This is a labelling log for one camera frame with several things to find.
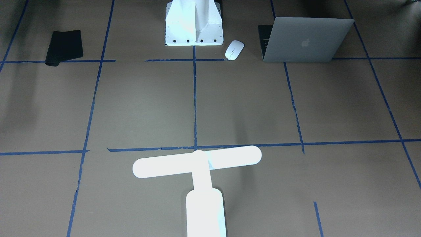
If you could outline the white desk lamp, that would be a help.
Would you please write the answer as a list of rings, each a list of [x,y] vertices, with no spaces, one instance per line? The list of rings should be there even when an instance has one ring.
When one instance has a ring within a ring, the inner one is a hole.
[[[222,192],[212,186],[210,171],[255,165],[262,152],[254,145],[218,150],[148,157],[136,160],[132,172],[137,178],[190,173],[193,189],[186,195],[188,237],[225,237],[227,228]]]

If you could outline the white computer mouse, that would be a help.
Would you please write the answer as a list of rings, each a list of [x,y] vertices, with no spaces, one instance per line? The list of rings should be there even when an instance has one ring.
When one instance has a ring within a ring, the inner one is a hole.
[[[244,43],[238,40],[233,40],[225,51],[225,57],[229,61],[236,60],[242,50],[244,49]]]

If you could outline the black mouse pad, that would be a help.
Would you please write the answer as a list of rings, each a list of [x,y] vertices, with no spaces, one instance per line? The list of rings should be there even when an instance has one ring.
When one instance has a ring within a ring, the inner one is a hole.
[[[81,57],[83,45],[80,30],[53,31],[45,59],[47,66],[58,66],[61,62]]]

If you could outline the silver laptop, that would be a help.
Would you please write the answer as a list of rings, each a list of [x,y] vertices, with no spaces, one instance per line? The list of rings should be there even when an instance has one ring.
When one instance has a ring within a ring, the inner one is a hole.
[[[277,17],[259,25],[262,59],[267,63],[327,63],[354,24],[349,18]]]

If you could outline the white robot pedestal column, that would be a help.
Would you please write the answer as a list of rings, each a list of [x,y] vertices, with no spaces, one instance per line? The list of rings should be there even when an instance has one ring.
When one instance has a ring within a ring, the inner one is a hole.
[[[164,43],[214,46],[224,42],[219,0],[173,0],[166,5]]]

